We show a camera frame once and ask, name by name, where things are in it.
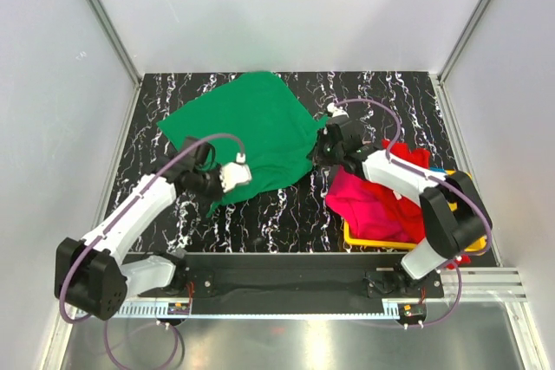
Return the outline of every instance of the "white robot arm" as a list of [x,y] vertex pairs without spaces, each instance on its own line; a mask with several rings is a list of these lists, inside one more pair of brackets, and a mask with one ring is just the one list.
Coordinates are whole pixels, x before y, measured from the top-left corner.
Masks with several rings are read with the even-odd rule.
[[[400,272],[407,283],[419,281],[485,234],[484,224],[473,210],[437,180],[453,185],[484,214],[490,227],[480,195],[464,172],[447,175],[421,168],[371,144],[362,143],[362,125],[351,120],[340,107],[328,106],[330,118],[318,132],[311,153],[315,165],[341,165],[361,179],[384,185],[396,194],[410,199],[422,209],[426,238],[405,255]],[[452,211],[449,203],[457,203]]]
[[[155,288],[184,289],[186,276],[184,267],[180,267],[184,264],[178,256],[150,256],[126,264],[123,261],[140,234],[183,191],[219,200],[237,185],[251,181],[251,172],[245,164],[245,156],[241,154],[238,154],[236,162],[202,171],[200,167],[205,164],[210,148],[208,144],[201,147],[152,184],[154,174],[143,176],[126,200],[82,240],[77,242],[66,238],[56,251],[55,296],[60,297],[62,283],[77,256],[99,237],[101,240],[72,279],[66,294],[67,303],[106,320],[128,297]],[[105,234],[108,225],[119,216],[109,233]]]

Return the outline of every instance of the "yellow plastic basket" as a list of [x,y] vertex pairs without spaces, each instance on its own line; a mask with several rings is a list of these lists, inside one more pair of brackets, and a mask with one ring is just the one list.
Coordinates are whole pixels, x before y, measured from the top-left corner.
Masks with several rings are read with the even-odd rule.
[[[451,210],[457,209],[457,204],[450,204]],[[349,223],[343,220],[343,238],[345,242],[353,246],[366,246],[366,247],[380,247],[384,249],[397,249],[397,250],[412,250],[416,247],[415,243],[399,243],[399,242],[386,242],[382,240],[365,240],[362,238],[352,237],[350,234]],[[478,251],[486,247],[486,238],[482,237],[476,240],[467,247],[467,251]]]

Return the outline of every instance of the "black marble surface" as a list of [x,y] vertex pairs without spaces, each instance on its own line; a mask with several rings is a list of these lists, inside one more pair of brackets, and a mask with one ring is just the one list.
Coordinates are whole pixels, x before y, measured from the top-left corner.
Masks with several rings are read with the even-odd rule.
[[[333,100],[368,97],[394,109],[402,120],[401,141],[425,147],[433,166],[454,169],[441,112],[428,73],[349,72],[282,73],[291,91],[315,117]],[[236,78],[237,74],[146,75],[110,197],[112,211],[167,152],[169,142],[156,126],[188,101]],[[395,123],[380,108],[350,104],[350,117],[366,122],[366,140],[391,139]],[[265,192],[241,204],[220,207],[206,217],[210,204],[192,195],[179,197],[142,234],[133,251],[216,252],[355,251],[342,239],[342,221],[324,197],[330,171],[316,169],[296,184]]]

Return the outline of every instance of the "purple cable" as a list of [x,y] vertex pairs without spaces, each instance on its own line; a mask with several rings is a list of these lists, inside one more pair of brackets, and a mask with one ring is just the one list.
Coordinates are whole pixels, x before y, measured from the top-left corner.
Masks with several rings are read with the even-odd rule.
[[488,250],[490,250],[490,248],[492,246],[492,228],[489,226],[489,223],[487,222],[486,216],[481,211],[481,209],[478,207],[478,205],[476,205],[469,197],[467,197],[464,193],[459,191],[456,187],[452,186],[451,184],[444,181],[443,179],[439,179],[435,176],[428,176],[427,177],[424,172],[421,172],[420,170],[414,168],[413,166],[411,166],[409,164],[403,163],[400,159],[398,160],[398,159],[392,159],[391,158],[391,148],[397,142],[397,140],[399,139],[399,136],[401,136],[401,120],[399,119],[399,117],[397,117],[397,114],[395,114],[395,112],[393,110],[391,110],[389,107],[383,105],[379,101],[375,101],[375,100],[371,100],[371,99],[358,98],[358,99],[343,100],[343,101],[339,101],[338,103],[336,103],[336,106],[341,106],[342,104],[347,104],[347,103],[369,103],[369,104],[374,104],[374,105],[382,108],[383,110],[385,110],[387,113],[389,113],[393,117],[393,119],[395,120],[395,124],[397,125],[397,131],[395,132],[395,136],[394,136],[393,140],[391,140],[389,142],[388,147],[385,149],[386,158],[392,164],[400,166],[401,168],[404,168],[407,171],[411,171],[413,173],[416,173],[416,174],[420,175],[423,178],[430,179],[430,180],[432,180],[432,181],[434,181],[434,182],[436,182],[440,185],[443,185],[445,188],[447,188],[449,191],[451,191],[457,197],[462,199],[466,204],[468,204],[468,206],[472,209],[474,214],[476,214],[480,218],[481,222],[484,225],[484,229],[486,230],[486,247],[484,249],[477,250],[477,251],[471,251],[471,252],[463,251],[462,254],[469,255],[469,256],[478,256],[478,255],[483,255]]
[[432,325],[444,322],[449,316],[453,314],[453,312],[457,309],[457,306],[459,306],[460,297],[462,296],[462,274],[460,272],[460,268],[457,263],[453,262],[451,264],[454,266],[454,270],[457,272],[457,279],[458,279],[457,296],[454,298],[453,305],[451,306],[451,308],[442,317],[436,320],[424,323],[424,327],[431,327]]
[[[180,336],[178,334],[177,329],[174,326],[170,325],[169,328],[172,329],[173,336],[175,338],[172,353],[161,366],[156,367],[154,370],[164,370],[165,368],[167,368],[172,363],[173,359],[175,358],[175,355],[177,354],[177,347],[180,344]],[[132,370],[130,367],[122,365],[118,361],[118,359],[115,358],[114,353],[112,352],[112,348],[108,343],[108,321],[104,323],[104,347],[106,348],[106,353],[108,354],[108,357],[115,364],[116,367],[118,367],[120,370]]]
[[[190,145],[189,147],[187,147],[186,149],[184,149],[183,151],[178,153],[178,155],[175,158],[170,160],[164,167],[162,167],[162,169],[160,169],[158,172],[156,172],[154,177],[145,185],[145,187],[142,190],[139,191],[139,195],[135,196],[135,198],[133,198],[131,200],[131,202],[128,205],[126,205],[125,208],[123,208],[123,210],[121,210],[120,213],[117,216],[114,217],[114,219],[110,222],[110,224],[108,224],[106,226],[106,229],[104,229],[104,232],[103,232],[104,236],[106,236],[114,228],[114,226],[118,223],[118,221],[120,221],[121,218],[123,216],[125,216],[129,210],[131,210],[131,207],[133,207],[135,205],[135,203],[137,201],[139,201],[140,197],[143,196],[145,194],[145,192],[150,189],[150,187],[154,184],[156,179],[158,179],[161,175],[163,175],[164,172],[166,172],[172,166],[177,164],[190,151],[196,149],[197,147],[199,147],[203,143],[206,143],[210,140],[215,140],[215,139],[235,140],[239,145],[240,153],[243,154],[243,155],[245,154],[245,145],[243,144],[241,139],[238,138],[237,136],[233,135],[233,134],[230,134],[230,133],[215,133],[215,134],[208,135],[208,136],[206,136],[205,138],[203,138],[201,140],[197,140],[192,145]],[[95,238],[91,242],[91,244],[89,246],[87,246],[85,248],[85,250],[77,257],[77,259],[71,265],[71,268],[69,268],[69,272],[68,272],[68,274],[66,275],[66,278],[63,281],[62,290],[60,291],[60,302],[59,302],[60,315],[62,316],[63,320],[65,322],[67,322],[68,324],[76,324],[77,322],[85,321],[90,317],[90,314],[87,314],[87,315],[82,316],[81,318],[72,319],[68,315],[68,312],[66,311],[65,301],[66,301],[66,296],[68,294],[69,284],[71,283],[71,280],[73,279],[73,276],[75,275],[75,272],[77,271],[77,269],[79,269],[79,266],[81,266],[81,263],[83,262],[83,259],[88,255],[88,253],[90,253],[92,251],[92,249],[101,240],[102,240],[102,237],[98,236],[97,238]]]
[[[130,341],[130,339],[132,337],[134,337],[135,335],[137,335],[138,333],[140,333],[141,331],[143,331],[144,329],[150,328],[152,326],[156,325],[155,322],[149,322],[148,324],[144,324],[136,329],[134,329],[133,331],[131,331],[129,334],[125,335],[125,338],[119,342],[117,342],[115,345],[110,346],[110,349],[112,351],[114,351],[116,348],[121,347],[122,345],[128,343]],[[85,341],[87,342],[87,346],[88,346],[88,350],[92,355],[104,355],[107,354],[106,352],[106,348],[104,348],[102,351],[95,351],[94,347],[93,347],[93,343],[90,339],[91,335],[89,333],[85,333]]]

